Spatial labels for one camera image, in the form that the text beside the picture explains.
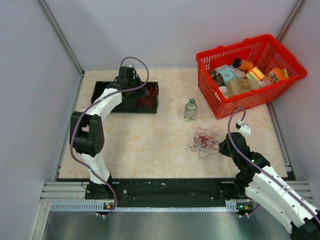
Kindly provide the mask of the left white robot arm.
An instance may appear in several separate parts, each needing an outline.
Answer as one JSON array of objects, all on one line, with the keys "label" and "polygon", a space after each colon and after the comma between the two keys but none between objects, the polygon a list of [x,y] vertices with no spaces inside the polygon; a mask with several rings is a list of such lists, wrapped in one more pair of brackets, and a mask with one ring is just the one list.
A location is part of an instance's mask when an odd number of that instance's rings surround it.
[{"label": "left white robot arm", "polygon": [[102,198],[109,198],[114,191],[108,179],[111,174],[103,160],[105,137],[103,120],[117,107],[122,111],[133,113],[139,98],[147,95],[143,82],[132,66],[120,66],[118,76],[102,90],[101,95],[83,111],[71,115],[70,153],[81,155],[78,162],[88,168],[90,180],[98,184],[96,192]]}]

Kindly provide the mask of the red plastic shopping basket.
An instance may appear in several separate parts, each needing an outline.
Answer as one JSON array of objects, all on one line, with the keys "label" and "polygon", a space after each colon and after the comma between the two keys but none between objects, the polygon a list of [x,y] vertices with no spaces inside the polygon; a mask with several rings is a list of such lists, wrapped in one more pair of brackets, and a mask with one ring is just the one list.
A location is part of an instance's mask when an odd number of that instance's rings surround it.
[{"label": "red plastic shopping basket", "polygon": [[[250,109],[277,99],[307,70],[294,55],[270,34],[218,46],[196,54],[198,87],[217,119],[227,117],[243,107]],[[224,95],[213,73],[224,78],[225,85],[236,82],[239,94]]]}]

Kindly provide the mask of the brown cardboard box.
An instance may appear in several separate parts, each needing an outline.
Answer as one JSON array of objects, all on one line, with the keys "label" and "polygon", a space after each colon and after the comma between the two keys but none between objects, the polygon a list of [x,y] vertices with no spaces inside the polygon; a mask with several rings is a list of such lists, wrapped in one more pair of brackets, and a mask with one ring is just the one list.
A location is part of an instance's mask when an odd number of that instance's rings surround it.
[{"label": "brown cardboard box", "polygon": [[231,79],[226,84],[226,89],[230,98],[259,88],[260,84],[257,80],[248,78]]}]

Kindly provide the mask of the brown round item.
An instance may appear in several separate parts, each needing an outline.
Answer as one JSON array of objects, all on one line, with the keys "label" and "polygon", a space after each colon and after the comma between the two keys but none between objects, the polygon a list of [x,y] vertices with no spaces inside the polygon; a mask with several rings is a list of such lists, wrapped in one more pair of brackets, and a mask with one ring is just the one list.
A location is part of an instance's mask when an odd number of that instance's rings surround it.
[{"label": "brown round item", "polygon": [[214,81],[214,83],[218,86],[218,87],[222,87],[224,86],[224,79],[223,76],[217,72],[216,70],[212,69],[208,71],[210,77],[212,78],[212,80]]}]

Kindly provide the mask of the yellow sponge pack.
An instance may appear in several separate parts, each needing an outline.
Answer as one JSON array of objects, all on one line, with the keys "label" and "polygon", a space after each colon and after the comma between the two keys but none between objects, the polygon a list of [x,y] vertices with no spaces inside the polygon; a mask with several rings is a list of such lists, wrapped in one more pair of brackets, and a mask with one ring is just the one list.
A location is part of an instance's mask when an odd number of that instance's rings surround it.
[{"label": "yellow sponge pack", "polygon": [[252,69],[250,69],[246,74],[245,74],[247,79],[254,79],[256,81],[261,81],[265,75],[261,72],[261,70],[255,66]]}]

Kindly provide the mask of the black three-compartment tray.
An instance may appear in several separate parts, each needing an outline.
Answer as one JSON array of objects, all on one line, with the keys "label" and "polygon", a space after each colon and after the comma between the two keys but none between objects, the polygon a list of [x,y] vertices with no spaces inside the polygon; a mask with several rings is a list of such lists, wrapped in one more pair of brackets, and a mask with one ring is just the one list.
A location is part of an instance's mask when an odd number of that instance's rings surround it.
[{"label": "black three-compartment tray", "polygon": [[[91,96],[92,104],[99,98],[106,88],[111,86],[111,81],[97,81]],[[116,106],[113,113],[139,113],[139,114],[156,114],[158,108],[159,84],[157,81],[148,82],[145,85],[149,94],[141,98],[122,98],[121,104]]]}]

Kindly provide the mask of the light blue package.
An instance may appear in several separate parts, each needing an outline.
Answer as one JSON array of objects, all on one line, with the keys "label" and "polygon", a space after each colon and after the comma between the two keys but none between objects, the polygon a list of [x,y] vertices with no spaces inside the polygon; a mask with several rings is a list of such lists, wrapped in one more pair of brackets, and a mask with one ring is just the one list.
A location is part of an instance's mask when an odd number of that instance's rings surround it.
[{"label": "light blue package", "polygon": [[230,80],[237,79],[231,68],[226,64],[217,67],[215,71],[222,76],[224,85],[227,85]]}]

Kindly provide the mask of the clear glass soda bottle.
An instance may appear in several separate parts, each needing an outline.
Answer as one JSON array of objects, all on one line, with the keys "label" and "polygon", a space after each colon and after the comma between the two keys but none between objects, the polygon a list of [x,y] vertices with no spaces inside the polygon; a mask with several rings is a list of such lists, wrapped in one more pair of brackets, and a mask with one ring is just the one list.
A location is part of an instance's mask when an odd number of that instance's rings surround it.
[{"label": "clear glass soda bottle", "polygon": [[191,98],[189,102],[186,103],[184,108],[184,119],[188,122],[192,122],[195,120],[197,116],[198,106],[196,104],[196,100]]}]

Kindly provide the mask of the orange snack packet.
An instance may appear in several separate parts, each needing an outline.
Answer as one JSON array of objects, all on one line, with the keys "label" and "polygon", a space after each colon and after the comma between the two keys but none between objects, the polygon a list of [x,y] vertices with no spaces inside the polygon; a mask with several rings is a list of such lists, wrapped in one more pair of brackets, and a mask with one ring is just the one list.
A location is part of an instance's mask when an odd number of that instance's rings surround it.
[{"label": "orange snack packet", "polygon": [[262,81],[267,85],[276,84],[278,82],[281,82],[286,79],[286,76],[283,74],[283,72],[279,68],[274,68],[269,73],[267,73]]}]

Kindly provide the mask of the orange bottle with dark cap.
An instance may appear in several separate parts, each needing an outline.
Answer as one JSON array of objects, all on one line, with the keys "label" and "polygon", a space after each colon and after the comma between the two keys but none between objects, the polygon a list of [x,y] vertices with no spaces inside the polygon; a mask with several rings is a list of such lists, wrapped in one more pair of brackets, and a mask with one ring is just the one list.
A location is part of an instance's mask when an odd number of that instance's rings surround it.
[{"label": "orange bottle with dark cap", "polygon": [[235,69],[239,69],[244,72],[248,72],[254,68],[254,64],[251,61],[247,61],[242,58],[235,58],[232,62],[232,66]]}]

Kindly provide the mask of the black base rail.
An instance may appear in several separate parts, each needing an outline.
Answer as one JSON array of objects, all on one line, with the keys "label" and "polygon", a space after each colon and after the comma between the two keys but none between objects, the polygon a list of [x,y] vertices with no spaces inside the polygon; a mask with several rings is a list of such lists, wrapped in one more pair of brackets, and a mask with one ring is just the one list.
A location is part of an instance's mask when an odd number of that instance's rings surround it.
[{"label": "black base rail", "polygon": [[151,208],[224,207],[246,199],[231,178],[113,178],[117,206]]}]

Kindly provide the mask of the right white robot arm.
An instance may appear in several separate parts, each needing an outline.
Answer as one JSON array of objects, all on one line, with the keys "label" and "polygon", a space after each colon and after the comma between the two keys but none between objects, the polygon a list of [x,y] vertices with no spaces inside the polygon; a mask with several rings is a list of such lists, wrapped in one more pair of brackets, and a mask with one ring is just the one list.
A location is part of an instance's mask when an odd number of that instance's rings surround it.
[{"label": "right white robot arm", "polygon": [[228,133],[219,144],[219,152],[231,158],[239,169],[233,180],[237,197],[248,197],[263,207],[292,240],[320,238],[320,210],[286,183],[265,157],[251,151],[241,133]]}]

